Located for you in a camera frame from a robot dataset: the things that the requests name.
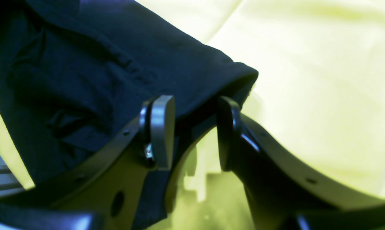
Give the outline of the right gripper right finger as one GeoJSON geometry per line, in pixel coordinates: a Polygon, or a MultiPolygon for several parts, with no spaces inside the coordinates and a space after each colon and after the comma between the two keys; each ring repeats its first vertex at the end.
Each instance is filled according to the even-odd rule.
{"type": "Polygon", "coordinates": [[[385,230],[385,199],[316,171],[228,97],[217,102],[219,160],[243,183],[257,230],[385,230]]]}

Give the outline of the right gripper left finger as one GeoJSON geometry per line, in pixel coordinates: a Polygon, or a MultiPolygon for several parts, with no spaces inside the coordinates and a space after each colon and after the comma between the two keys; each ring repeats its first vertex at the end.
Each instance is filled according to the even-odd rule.
{"type": "Polygon", "coordinates": [[[150,170],[170,170],[176,105],[159,96],[74,169],[0,198],[0,230],[129,230],[150,170]]]}

